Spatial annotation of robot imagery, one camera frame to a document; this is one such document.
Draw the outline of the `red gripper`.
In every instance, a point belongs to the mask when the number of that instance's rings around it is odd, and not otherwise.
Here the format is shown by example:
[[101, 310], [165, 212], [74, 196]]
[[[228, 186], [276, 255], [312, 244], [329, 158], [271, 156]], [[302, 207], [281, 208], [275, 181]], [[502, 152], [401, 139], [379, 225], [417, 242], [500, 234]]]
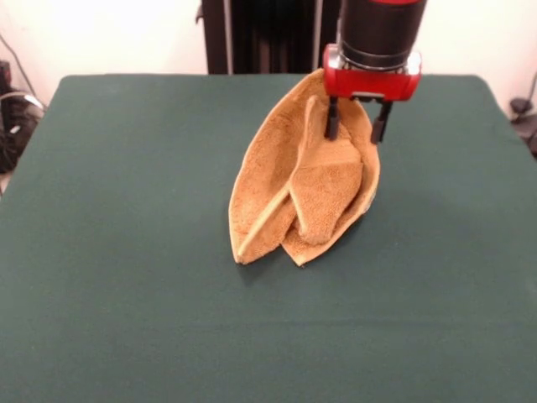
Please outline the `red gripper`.
[[338, 97], [365, 97], [384, 101], [372, 126], [371, 142], [382, 143], [392, 102], [408, 101], [419, 85], [420, 52], [411, 51], [405, 64], [395, 71], [358, 69], [348, 62], [337, 44], [328, 44], [323, 54], [324, 86], [329, 97], [327, 139], [336, 139], [339, 129]]

